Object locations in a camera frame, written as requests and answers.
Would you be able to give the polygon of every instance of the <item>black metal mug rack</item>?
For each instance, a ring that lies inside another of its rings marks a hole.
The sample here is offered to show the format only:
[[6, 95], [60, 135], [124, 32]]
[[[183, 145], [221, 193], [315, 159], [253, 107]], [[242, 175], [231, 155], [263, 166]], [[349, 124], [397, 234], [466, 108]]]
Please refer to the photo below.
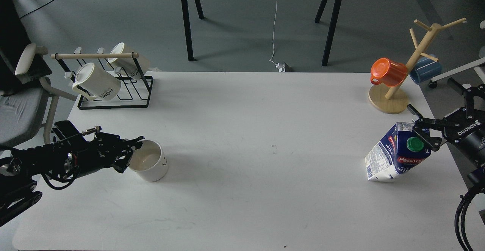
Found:
[[[92, 110], [92, 109], [125, 109], [125, 108], [147, 108], [150, 103], [150, 96], [153, 86], [153, 77], [151, 76], [144, 76], [140, 63], [138, 63], [138, 53], [124, 53], [124, 54], [52, 54], [50, 56], [52, 59], [55, 59], [62, 69], [67, 72], [71, 73], [70, 79], [74, 83], [76, 82], [76, 73], [69, 69], [67, 64], [64, 62], [63, 59], [75, 59], [78, 61], [80, 66], [87, 64], [84, 59], [97, 59], [101, 64], [103, 70], [106, 71], [102, 59], [106, 61], [106, 64], [111, 67], [111, 69], [117, 74], [117, 79], [122, 82], [122, 86], [116, 97], [111, 100], [88, 100], [85, 96], [81, 95], [78, 101], [78, 108], [80, 110]], [[117, 67], [114, 68], [111, 63], [108, 62], [108, 59], [111, 58], [121, 58], [121, 59], [133, 59], [133, 62], [136, 65], [137, 71], [142, 77], [142, 82], [138, 80], [134, 80], [128, 77], [128, 73], [125, 68]], [[121, 71], [124, 71], [126, 77], [120, 74]], [[86, 94], [90, 95], [86, 89], [82, 88], [78, 85], [78, 88], [85, 92]]]

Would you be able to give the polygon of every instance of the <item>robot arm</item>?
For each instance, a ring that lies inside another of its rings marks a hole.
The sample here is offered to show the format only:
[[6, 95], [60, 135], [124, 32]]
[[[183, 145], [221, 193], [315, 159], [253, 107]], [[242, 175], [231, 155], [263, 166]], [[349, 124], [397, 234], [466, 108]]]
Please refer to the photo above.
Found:
[[[465, 232], [466, 209], [477, 194], [485, 193], [485, 111], [474, 109], [473, 99], [474, 97], [485, 99], [485, 85], [466, 89], [453, 78], [448, 79], [448, 85], [463, 95], [464, 107], [456, 109], [443, 119], [424, 118], [411, 104], [407, 109], [418, 117], [414, 121], [413, 131], [433, 151], [438, 151], [445, 142], [450, 142], [477, 168], [467, 175], [473, 187], [467, 194], [460, 196], [462, 201], [455, 215], [455, 233], [458, 242], [463, 250], [470, 251], [472, 248]], [[441, 137], [431, 137], [429, 133], [422, 130], [423, 128], [440, 131], [445, 142], [442, 142]]]
[[[41, 174], [53, 189], [69, 187], [76, 178], [102, 168], [114, 168], [123, 173], [130, 164], [135, 149], [140, 149], [143, 136], [127, 140], [119, 135], [101, 132], [101, 128], [78, 132], [70, 121], [54, 123], [52, 131], [59, 141], [30, 149], [8, 149], [12, 156], [0, 159], [0, 226], [9, 222], [42, 197], [34, 191], [37, 182], [32, 176]], [[92, 141], [85, 135], [95, 134]], [[55, 187], [50, 180], [65, 183]]]

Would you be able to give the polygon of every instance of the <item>wooden base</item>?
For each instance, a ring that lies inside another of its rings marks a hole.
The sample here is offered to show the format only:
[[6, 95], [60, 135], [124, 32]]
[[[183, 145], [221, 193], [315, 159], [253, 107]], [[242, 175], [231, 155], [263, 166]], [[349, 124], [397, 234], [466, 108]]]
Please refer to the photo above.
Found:
[[407, 108], [409, 100], [402, 90], [398, 90], [392, 99], [386, 99], [389, 87], [384, 84], [374, 85], [369, 90], [369, 100], [372, 105], [383, 113], [402, 113]]

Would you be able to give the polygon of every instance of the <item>white table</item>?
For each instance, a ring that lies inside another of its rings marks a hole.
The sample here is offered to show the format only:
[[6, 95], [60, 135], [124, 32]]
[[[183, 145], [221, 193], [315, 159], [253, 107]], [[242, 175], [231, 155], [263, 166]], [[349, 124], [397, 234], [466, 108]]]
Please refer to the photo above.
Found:
[[[104, 169], [65, 190], [40, 182], [18, 249], [110, 251], [451, 250], [466, 187], [446, 146], [388, 184], [364, 157], [408, 112], [367, 98], [369, 74], [152, 73], [147, 109], [73, 108], [78, 130], [101, 125], [162, 145], [158, 182]], [[419, 87], [402, 89], [427, 117]], [[473, 205], [468, 239], [485, 246]]]

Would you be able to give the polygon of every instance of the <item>caster wheel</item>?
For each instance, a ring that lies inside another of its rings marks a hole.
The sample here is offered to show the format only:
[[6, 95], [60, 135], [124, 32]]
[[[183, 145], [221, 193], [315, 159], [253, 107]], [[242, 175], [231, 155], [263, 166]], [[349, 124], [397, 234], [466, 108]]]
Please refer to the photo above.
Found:
[[428, 83], [428, 87], [430, 87], [431, 89], [435, 89], [436, 87], [438, 87], [438, 82], [432, 82], [430, 80]]

